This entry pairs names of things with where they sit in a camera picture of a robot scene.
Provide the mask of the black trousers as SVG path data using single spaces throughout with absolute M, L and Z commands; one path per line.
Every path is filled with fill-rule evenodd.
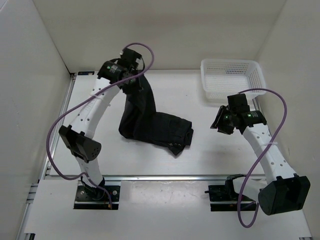
M 157 112 L 152 88 L 144 75 L 138 78 L 140 90 L 126 94 L 124 112 L 118 131 L 126 139 L 168 148 L 175 156 L 192 143 L 192 122 L 164 112 Z

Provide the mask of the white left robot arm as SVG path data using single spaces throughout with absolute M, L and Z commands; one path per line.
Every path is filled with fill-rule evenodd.
M 112 59 L 106 61 L 97 73 L 94 87 L 90 92 L 90 100 L 85 103 L 76 117 L 68 126 L 61 126 L 59 135 L 65 146 L 75 157 L 80 171 L 80 177 L 86 193 L 93 200 L 100 200 L 105 193 L 105 179 L 101 174 L 98 155 L 102 145 L 94 140 L 97 126 L 110 106 L 113 98 L 121 89 L 133 89 L 138 85 L 136 79 L 126 82 L 119 81 L 138 74 L 142 60 Z

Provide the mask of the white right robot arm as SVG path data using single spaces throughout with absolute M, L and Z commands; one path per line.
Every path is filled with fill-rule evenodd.
M 231 111 L 222 105 L 211 125 L 219 133 L 231 135 L 240 131 L 260 160 L 266 183 L 249 179 L 243 194 L 259 203 L 262 211 L 270 216 L 301 210 L 311 183 L 306 176 L 299 176 L 283 157 L 272 140 L 263 114 L 245 106 L 240 111 Z

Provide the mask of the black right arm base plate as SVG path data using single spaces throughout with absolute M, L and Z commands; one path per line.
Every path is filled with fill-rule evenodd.
M 204 194 L 209 197 L 211 212 L 236 212 L 238 209 L 238 193 L 230 196 L 224 184 L 208 185 Z M 241 198 L 240 210 L 254 212 L 257 204 L 251 198 L 243 195 Z

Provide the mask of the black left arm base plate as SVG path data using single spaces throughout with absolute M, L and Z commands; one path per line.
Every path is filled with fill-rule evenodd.
M 111 197 L 111 203 L 109 203 L 109 197 L 105 191 L 100 189 L 95 192 L 90 191 L 79 182 L 73 208 L 75 210 L 118 210 L 121 186 L 112 183 L 111 185 L 105 184 L 104 188 Z

